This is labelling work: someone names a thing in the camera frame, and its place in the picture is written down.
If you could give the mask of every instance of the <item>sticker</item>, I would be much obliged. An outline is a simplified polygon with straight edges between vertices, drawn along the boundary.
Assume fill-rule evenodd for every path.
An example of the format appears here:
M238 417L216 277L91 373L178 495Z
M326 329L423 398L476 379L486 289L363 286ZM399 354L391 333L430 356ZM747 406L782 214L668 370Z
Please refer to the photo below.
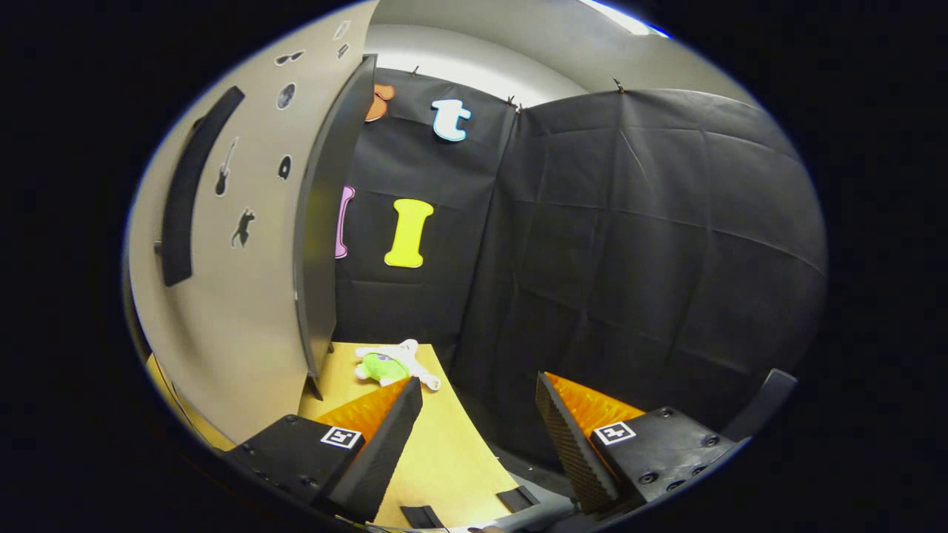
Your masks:
M369 113L365 116L366 122L381 119L389 110L386 100L395 98L395 88L391 85L375 85L373 89L372 106L369 107Z
M230 237L230 247L237 248L234 241L240 237L240 248L246 248L246 241L250 238L250 223L257 219L257 215L250 210L244 209L244 214L240 215L240 222L237 223L237 230Z
M322 443L332 446L339 446L351 450L356 445L358 437L362 433L353 430L343 430L342 428L332 428L319 440Z
M336 225L336 259L349 255L349 249L342 244L342 223L346 219L346 206L356 196L356 190L346 185L342 188L342 204L339 206L339 223Z
M599 435L599 440L606 446L612 446L617 442L622 442L635 436L635 432L629 429L629 426L627 426L625 422L616 422L610 426L599 428L595 431L595 434Z
M306 50L300 50L299 52L293 55L280 56L277 59L273 60L273 62L276 63L277 66L283 66L287 62L293 63L294 61L298 60L300 57L302 57L302 54L304 53L306 53Z
M294 96L296 96L296 84L291 83L280 91L280 96L277 97L277 109L281 111L286 109L290 102L293 101Z
M392 250L385 254L385 264L389 267L418 268L425 258L418 253L421 246L421 232L425 228L425 219L434 213L428 202L402 198L395 200L398 211L398 224L395 226L395 239Z
M283 156L283 159L280 161L280 168L277 170L277 175L285 181L290 176L290 163L293 162L293 158L290 156Z
M336 28L336 34L333 35L333 41L338 41L339 39L342 39L342 36L346 34L346 31L349 31L349 25L351 24L352 24L352 21L350 20L342 21L342 24L340 24L339 27Z
M234 155L234 148L237 146L237 140L239 137L235 137L234 140L230 142L230 149L228 150L228 157L224 159L224 162L221 163L221 168L217 172L217 184L214 185L214 194L217 194L217 197L224 196L224 193L228 191L228 178L230 177L230 158Z
M470 120L471 112L465 109L465 103L460 100L437 100L431 107L438 110L434 116L434 133L445 140L458 142L467 137L467 132L458 129L458 120Z

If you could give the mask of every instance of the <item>white plush toy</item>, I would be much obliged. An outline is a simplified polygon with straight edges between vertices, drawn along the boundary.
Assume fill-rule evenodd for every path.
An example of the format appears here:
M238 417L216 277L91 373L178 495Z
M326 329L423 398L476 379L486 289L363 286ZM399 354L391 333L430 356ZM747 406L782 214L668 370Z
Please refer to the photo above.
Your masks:
M355 356L362 362L355 367L355 376L359 379L374 379L383 387L414 376L432 391L437 391L441 388L441 379L415 359L417 352L418 341L415 339L405 340L397 346L356 348Z

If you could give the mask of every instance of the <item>black fabric backdrop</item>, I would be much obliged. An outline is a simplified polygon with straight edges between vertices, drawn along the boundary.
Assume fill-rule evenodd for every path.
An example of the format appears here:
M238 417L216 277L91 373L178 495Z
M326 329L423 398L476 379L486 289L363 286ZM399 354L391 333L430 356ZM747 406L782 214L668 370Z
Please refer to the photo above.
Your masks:
M455 83L386 69L376 82L395 98L355 149L336 339L435 344L487 440L558 469L537 372L719 429L803 355L825 230L766 113L669 89L516 115ZM462 142L432 131L444 98L471 110ZM400 197L434 206L419 268L383 261Z

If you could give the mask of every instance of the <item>stuffed toy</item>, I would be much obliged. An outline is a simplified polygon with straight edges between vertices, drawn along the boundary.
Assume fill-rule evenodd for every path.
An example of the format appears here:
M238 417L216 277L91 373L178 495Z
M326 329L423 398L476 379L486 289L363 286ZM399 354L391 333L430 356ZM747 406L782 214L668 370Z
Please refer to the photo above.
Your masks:
M408 339L397 346L356 348L355 356L362 362L355 367L355 376L359 379L374 379L383 387L414 376L432 391L437 391L441 388L441 379L415 359L417 352L418 341L415 339Z

